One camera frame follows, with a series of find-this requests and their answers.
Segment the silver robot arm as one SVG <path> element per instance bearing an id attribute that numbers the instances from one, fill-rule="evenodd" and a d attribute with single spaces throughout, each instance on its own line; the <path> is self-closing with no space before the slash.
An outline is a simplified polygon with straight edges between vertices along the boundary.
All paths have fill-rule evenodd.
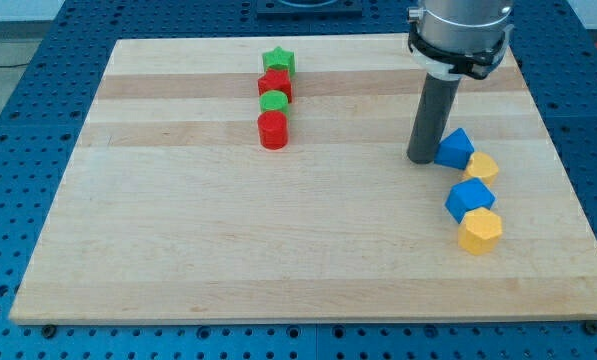
<path id="1" fill-rule="evenodd" d="M 513 25 L 512 0 L 419 0 L 407 9 L 408 48 L 442 81 L 483 80 L 502 62 Z"/>

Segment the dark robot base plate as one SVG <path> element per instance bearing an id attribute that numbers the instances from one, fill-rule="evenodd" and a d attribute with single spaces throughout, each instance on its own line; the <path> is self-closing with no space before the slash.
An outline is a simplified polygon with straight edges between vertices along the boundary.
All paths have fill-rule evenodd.
<path id="1" fill-rule="evenodd" d="M 362 0 L 257 0 L 258 19 L 278 19 L 289 16 L 361 16 Z"/>

